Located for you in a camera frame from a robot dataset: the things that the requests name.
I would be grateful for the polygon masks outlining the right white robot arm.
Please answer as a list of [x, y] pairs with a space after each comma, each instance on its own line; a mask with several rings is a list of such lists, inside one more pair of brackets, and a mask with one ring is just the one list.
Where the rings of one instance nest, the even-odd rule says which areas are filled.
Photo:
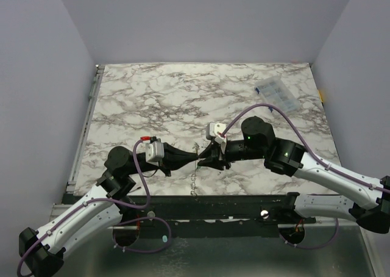
[[225, 129], [222, 123], [207, 125], [210, 144], [199, 156], [200, 166], [225, 170], [232, 162], [262, 159], [273, 173], [311, 181], [333, 191], [331, 195], [295, 194], [293, 202], [280, 207], [285, 222], [293, 223], [300, 217], [341, 218], [371, 232], [389, 232], [388, 176], [372, 178], [334, 165], [310, 154], [301, 144], [277, 138], [272, 125], [259, 117], [242, 122], [241, 140], [227, 140]]

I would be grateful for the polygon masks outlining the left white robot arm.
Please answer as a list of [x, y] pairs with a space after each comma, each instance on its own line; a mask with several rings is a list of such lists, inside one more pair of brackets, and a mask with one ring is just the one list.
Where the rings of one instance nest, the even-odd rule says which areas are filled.
[[22, 276], [23, 265], [30, 276], [54, 276], [65, 257], [97, 232], [140, 222], [139, 211], [151, 203], [143, 173], [160, 170], [170, 176], [199, 158], [197, 153], [182, 151], [155, 137], [143, 137], [136, 142], [139, 145], [146, 147], [145, 152], [123, 146], [111, 149], [102, 176], [80, 200], [46, 225], [26, 228], [19, 234], [18, 276]]

